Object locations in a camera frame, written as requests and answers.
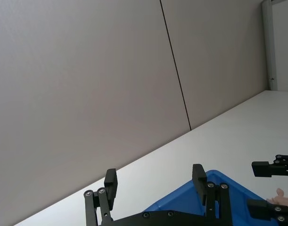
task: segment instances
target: blue plastic tray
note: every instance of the blue plastic tray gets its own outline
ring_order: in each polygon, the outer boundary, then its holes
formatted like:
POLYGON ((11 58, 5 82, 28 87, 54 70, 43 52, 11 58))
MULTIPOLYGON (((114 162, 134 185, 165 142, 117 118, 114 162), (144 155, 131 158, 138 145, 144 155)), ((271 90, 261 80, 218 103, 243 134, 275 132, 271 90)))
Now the blue plastic tray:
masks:
MULTIPOLYGON (((208 181, 216 184, 227 183, 230 186, 230 202, 234 226, 277 226, 276 220, 265 221, 253 219, 249 215, 247 199, 260 199, 261 197, 247 190, 226 175, 216 170, 207 173, 208 181)), ((192 180, 157 201, 145 211, 175 210, 192 214, 204 214, 204 207, 193 185, 192 180)))

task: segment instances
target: gray wall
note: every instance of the gray wall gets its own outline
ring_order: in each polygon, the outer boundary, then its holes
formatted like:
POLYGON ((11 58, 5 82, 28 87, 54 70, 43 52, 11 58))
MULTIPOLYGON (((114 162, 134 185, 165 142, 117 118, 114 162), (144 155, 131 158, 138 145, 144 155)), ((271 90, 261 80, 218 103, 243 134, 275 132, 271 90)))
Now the gray wall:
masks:
POLYGON ((277 90, 288 91, 288 0, 272 5, 277 90))
POLYGON ((158 1, 0 0, 0 225, 188 131, 158 1))
POLYGON ((261 0, 163 0, 192 128, 266 88, 261 0))
MULTIPOLYGON (((259 2, 163 2, 192 128, 264 90, 259 2)), ((0 0, 0 226, 188 131, 158 1, 0 0)))

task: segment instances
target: black metal bracket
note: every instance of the black metal bracket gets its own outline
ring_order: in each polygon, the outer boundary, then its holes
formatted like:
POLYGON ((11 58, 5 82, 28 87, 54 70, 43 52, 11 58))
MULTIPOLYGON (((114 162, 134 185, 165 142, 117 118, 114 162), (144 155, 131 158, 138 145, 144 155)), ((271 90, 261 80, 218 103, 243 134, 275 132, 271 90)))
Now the black metal bracket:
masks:
POLYGON ((276 155, 273 164, 269 164, 268 161, 254 161, 252 162, 252 168, 255 177, 288 176, 288 155, 276 155))
MULTIPOLYGON (((288 155, 278 154, 273 164, 268 161, 254 161, 252 168, 255 177, 271 178, 272 175, 288 176, 288 155)), ((252 218, 276 219, 280 226, 288 226, 288 206, 275 205, 265 200, 247 200, 248 210, 252 218)))
POLYGON ((247 206, 252 218, 276 219, 280 226, 288 226, 288 206, 270 204, 265 200, 248 199, 247 206))
POLYGON ((98 226, 96 212, 98 207, 101 208, 101 225, 103 226, 232 226, 229 186, 225 183, 216 185, 208 182, 206 173, 200 164, 193 165, 192 181, 206 208, 204 216, 164 210, 143 212, 114 221, 110 211, 116 195, 117 176, 115 169, 109 169, 104 180, 105 187, 96 192, 88 190, 84 193, 86 226, 98 226), (216 218, 215 215, 216 201, 219 203, 219 218, 216 218))
POLYGON ((117 190, 117 176, 115 169, 108 169, 104 179, 104 187, 96 192, 87 190, 84 193, 86 225, 98 226, 97 208, 101 208, 102 224, 113 221, 110 211, 113 209, 117 190))

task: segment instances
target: human hand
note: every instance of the human hand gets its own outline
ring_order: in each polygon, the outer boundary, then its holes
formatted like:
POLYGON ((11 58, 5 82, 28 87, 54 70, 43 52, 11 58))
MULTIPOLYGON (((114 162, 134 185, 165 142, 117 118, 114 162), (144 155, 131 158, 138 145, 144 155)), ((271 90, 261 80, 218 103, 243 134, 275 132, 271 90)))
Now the human hand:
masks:
POLYGON ((272 199, 266 199, 266 200, 271 204, 288 206, 288 198, 284 197, 284 191, 282 189, 280 188, 277 189, 277 195, 278 196, 272 199))

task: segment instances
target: white table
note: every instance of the white table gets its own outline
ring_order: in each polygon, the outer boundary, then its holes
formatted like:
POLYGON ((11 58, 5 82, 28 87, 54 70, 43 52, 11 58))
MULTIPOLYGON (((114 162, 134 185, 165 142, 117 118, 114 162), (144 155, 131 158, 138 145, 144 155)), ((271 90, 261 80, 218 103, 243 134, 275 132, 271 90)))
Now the white table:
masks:
MULTIPOLYGON (((251 169, 252 161, 272 162, 276 154, 288 154, 288 92, 265 91, 119 169, 112 217, 141 212, 191 180, 194 163, 221 171, 263 198, 275 196, 277 187, 288 196, 288 177, 255 178, 251 169)), ((83 193, 102 187, 103 180, 17 226, 85 226, 83 193)))

